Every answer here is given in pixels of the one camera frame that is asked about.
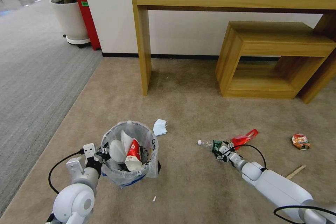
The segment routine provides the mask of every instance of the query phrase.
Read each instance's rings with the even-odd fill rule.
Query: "red plastic wrapper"
[[[256,135],[258,135],[258,134],[259,134],[259,132],[256,129],[253,129],[249,133],[247,133],[246,135],[235,136],[234,138],[232,138],[232,142],[233,142],[234,146],[241,145],[241,144],[246,144],[252,138],[255,138]]]
[[[295,134],[292,136],[292,142],[294,146],[300,150],[308,150],[310,148],[310,143],[305,135]]]

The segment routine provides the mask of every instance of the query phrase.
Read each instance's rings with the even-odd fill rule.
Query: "red trash bin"
[[[80,11],[82,13],[84,23],[87,29],[87,33],[89,35],[92,48],[96,51],[98,48],[100,48],[99,38],[98,34],[95,28],[95,24],[93,22],[89,4],[87,3],[87,0],[77,0],[79,4]]]

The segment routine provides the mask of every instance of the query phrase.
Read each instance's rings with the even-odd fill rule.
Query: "white napkin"
[[[154,127],[153,127],[153,132],[156,136],[159,135],[164,135],[167,133],[166,130],[166,124],[167,121],[162,120],[162,119],[157,119],[156,122],[154,123]]]

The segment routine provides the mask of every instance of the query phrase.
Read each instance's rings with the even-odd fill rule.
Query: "plastic trash bag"
[[[143,147],[144,150],[141,155],[142,169],[129,172],[124,171],[121,170],[117,162],[109,159],[101,167],[102,175],[107,176],[120,187],[130,186],[145,176],[156,178],[159,174],[159,143],[154,133],[146,125],[135,121],[119,122],[103,136],[101,147],[114,139],[120,140],[122,130],[130,137],[137,139],[139,145]]]

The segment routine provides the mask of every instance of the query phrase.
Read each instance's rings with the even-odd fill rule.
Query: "red paper cup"
[[[132,145],[126,156],[125,165],[129,171],[142,169],[139,142],[133,138]]]

